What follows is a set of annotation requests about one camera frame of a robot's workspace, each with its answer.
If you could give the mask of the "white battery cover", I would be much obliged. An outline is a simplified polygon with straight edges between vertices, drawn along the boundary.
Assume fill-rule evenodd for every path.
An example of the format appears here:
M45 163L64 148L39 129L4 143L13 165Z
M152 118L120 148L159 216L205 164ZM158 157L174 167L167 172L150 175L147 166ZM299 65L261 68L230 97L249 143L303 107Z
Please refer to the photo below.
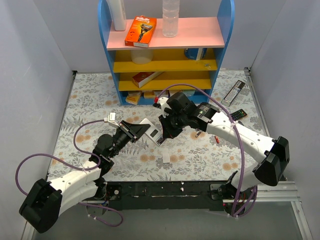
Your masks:
M168 152L162 153L162 161L164 164L170 163L170 154Z

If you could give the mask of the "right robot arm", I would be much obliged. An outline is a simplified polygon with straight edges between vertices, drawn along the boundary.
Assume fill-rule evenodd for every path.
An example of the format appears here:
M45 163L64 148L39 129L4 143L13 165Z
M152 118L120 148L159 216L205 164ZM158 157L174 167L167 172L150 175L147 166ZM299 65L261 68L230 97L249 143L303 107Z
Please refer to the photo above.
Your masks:
M173 139L190 127L228 141L256 161L244 172L238 171L230 177L226 186L230 198L237 199L245 190L259 184L275 187L279 183L290 161L289 141L285 137L274 139L259 134L232 121L208 102L194 104L182 92L155 100L155 106L162 111L159 121L164 139Z

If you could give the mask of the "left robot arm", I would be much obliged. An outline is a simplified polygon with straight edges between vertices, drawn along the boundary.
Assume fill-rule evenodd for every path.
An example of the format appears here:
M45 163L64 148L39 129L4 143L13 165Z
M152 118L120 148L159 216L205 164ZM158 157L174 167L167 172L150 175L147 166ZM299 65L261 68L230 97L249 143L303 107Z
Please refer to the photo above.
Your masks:
M19 214L39 233L49 230L67 209L93 197L101 200L106 196L103 176L112 168L112 158L119 154L129 142L136 142L151 127L149 123L134 124L121 121L115 125L114 135L103 134L89 160L73 171L46 181L34 183L19 208Z

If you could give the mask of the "white remote control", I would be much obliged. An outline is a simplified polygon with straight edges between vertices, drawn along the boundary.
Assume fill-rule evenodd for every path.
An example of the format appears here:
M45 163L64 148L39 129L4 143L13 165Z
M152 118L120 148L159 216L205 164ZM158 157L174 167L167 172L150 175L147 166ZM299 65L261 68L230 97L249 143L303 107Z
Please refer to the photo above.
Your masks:
M144 133L156 146L160 147L165 139L163 138L162 132L147 118L144 118L140 124L150 125L148 130Z

